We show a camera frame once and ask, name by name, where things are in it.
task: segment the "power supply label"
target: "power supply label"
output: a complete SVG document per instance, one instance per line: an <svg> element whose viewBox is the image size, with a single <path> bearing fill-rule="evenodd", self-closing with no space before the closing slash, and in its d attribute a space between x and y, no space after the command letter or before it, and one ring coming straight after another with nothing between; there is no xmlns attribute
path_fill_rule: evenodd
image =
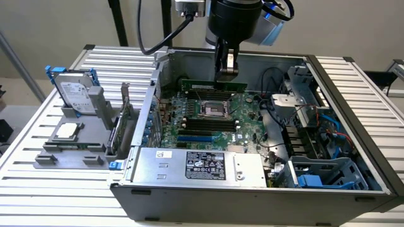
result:
<svg viewBox="0 0 404 227"><path fill-rule="evenodd" d="M201 180L225 180L224 153L186 152L185 177Z"/></svg>

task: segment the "green circuit board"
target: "green circuit board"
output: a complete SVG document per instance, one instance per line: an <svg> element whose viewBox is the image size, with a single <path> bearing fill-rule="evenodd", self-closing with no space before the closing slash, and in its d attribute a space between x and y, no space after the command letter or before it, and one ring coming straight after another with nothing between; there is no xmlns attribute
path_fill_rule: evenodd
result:
<svg viewBox="0 0 404 227"><path fill-rule="evenodd" d="M237 131L212 131L212 142L185 142L185 148L226 150L228 145L244 145L248 146L248 153L256 153L257 144L253 142L252 136L256 134L258 138L264 134L265 129L262 121L258 120L258 102L252 101L248 103L245 101L246 98L250 98L250 100L253 100L253 95L249 95L246 92L233 95L230 101L226 102L228 115L221 118L238 121L240 128ZM205 116L200 115L200 104L202 101L204 100L186 99L184 93L178 93L170 98L170 105L166 111L170 114L174 113L174 117L170 118L170 121L166 121L162 124L161 148L177 148L177 136L178 131L182 130L181 120L184 116L192 119L206 118ZM194 106L190 113L186 112L186 105L189 104Z"/></svg>

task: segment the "aluminum extrusion table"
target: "aluminum extrusion table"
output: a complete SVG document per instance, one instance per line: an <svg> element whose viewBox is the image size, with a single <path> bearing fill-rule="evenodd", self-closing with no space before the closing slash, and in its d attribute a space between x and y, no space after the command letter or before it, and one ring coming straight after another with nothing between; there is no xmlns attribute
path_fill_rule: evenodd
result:
<svg viewBox="0 0 404 227"><path fill-rule="evenodd" d="M402 122L394 118L396 113L390 112L389 100L374 91L353 63L329 57L318 57L318 61L342 96L348 99L354 113L360 114L358 118L362 118L361 122L366 129L370 129L369 134L404 180L404 152L400 152L404 148L397 147L404 129L398 128ZM93 50L81 52L72 65L73 68L97 70L105 98L113 105L120 105L121 82L130 83L132 104L134 108L141 108L153 70L152 56L144 56L137 48L96 46ZM353 84L356 84L356 92L344 92L352 90ZM369 101L374 102L370 111L357 103L356 99L362 98L361 94L370 95ZM136 223L126 217L106 185L108 170L33 168L34 157L62 115L61 103L58 94L53 90L0 159L0 226L178 226L174 223L161 222ZM366 114L372 114L372 119L368 119ZM392 124L392 127L381 134L380 126L384 124ZM388 141L380 140L386 133L393 137ZM113 179L117 180L120 177L121 173L113 173ZM182 226L218 225L184 223ZM404 205L386 213L366 213L342 226L401 227Z"/></svg>

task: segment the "white wall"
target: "white wall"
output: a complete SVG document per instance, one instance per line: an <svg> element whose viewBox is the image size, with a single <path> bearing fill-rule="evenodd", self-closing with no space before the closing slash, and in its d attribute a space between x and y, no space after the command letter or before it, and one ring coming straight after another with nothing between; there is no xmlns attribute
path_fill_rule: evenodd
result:
<svg viewBox="0 0 404 227"><path fill-rule="evenodd" d="M273 47L242 50L350 56L362 69L382 70L404 58L404 0L293 0L296 17ZM129 45L136 45L136 0L121 0ZM145 46L162 38L160 0L142 0ZM173 26L181 18L173 14ZM202 47L206 18L196 19L176 46ZM117 45L106 0L0 0L0 29L34 78L46 64L69 66L85 44ZM0 53L1 77L18 77Z"/></svg>

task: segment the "black pole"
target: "black pole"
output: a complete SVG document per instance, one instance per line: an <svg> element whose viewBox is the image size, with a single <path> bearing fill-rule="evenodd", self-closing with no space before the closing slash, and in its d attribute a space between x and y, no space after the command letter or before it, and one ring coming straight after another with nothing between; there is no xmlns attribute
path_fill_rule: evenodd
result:
<svg viewBox="0 0 404 227"><path fill-rule="evenodd" d="M118 0L108 0L108 4L109 4L110 11L112 11L116 33L118 35L118 44L120 44L120 46L129 46L128 38L126 38L126 31L125 31L125 24L124 24L124 19L121 17L121 11L120 11L120 2L118 2Z"/></svg>
<svg viewBox="0 0 404 227"><path fill-rule="evenodd" d="M170 34L170 0L161 0L161 19L164 38ZM172 40L165 42L165 46L172 47Z"/></svg>

